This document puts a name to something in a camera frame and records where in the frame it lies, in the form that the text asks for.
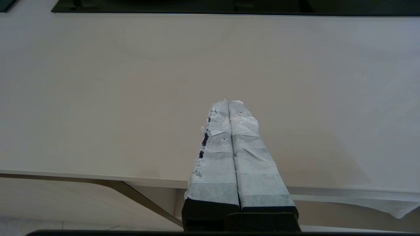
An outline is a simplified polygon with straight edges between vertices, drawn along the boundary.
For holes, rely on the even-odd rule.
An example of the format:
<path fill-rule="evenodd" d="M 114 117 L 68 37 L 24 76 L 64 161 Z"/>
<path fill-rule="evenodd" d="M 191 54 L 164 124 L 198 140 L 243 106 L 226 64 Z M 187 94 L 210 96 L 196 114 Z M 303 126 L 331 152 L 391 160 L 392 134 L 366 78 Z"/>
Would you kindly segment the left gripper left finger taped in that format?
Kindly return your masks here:
<path fill-rule="evenodd" d="M 228 102 L 214 103 L 184 195 L 184 231 L 222 231 L 225 218 L 240 211 Z"/>

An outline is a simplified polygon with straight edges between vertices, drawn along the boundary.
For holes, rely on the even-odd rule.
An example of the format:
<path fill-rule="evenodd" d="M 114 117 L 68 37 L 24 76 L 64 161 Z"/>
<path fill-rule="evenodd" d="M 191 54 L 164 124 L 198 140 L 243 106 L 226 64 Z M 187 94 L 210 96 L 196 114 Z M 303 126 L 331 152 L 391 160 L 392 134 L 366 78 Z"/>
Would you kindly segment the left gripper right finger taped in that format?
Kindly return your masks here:
<path fill-rule="evenodd" d="M 259 123 L 239 100 L 228 105 L 233 159 L 242 212 L 292 213 L 296 205 L 259 133 Z"/>

